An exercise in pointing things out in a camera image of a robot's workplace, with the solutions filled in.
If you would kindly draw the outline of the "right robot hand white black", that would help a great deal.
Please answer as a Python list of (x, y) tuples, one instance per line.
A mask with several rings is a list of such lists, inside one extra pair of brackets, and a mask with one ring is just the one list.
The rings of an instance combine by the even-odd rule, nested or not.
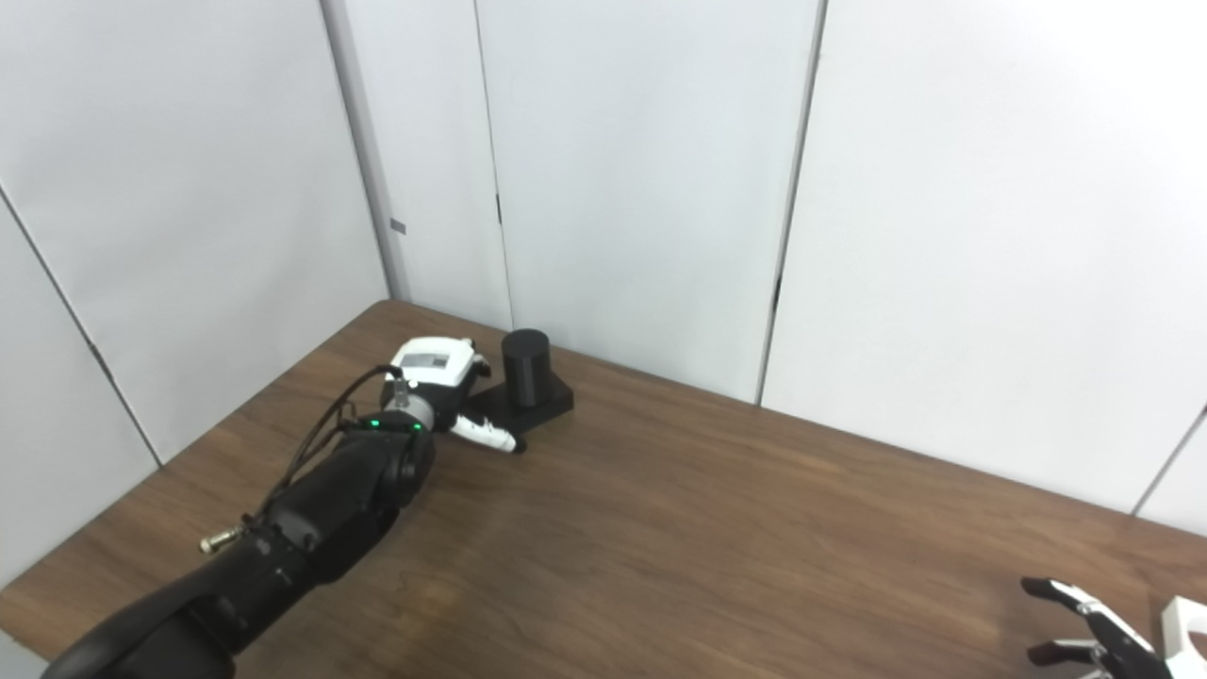
[(1036, 667), (1065, 663), (1092, 666), (1089, 678), (1172, 678), (1168, 665), (1109, 605), (1051, 576), (1021, 576), (1021, 589), (1034, 599), (1063, 605), (1081, 617), (1091, 633), (1089, 639), (1053, 639), (1027, 649)]

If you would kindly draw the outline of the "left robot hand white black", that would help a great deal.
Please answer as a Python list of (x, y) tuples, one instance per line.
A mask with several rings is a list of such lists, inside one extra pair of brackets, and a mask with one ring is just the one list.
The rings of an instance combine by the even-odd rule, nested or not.
[(445, 433), (488, 450), (521, 455), (525, 443), (470, 408), (471, 390), (492, 369), (470, 336), (415, 336), (401, 345), (381, 387), (384, 411), (412, 414), (436, 433)]

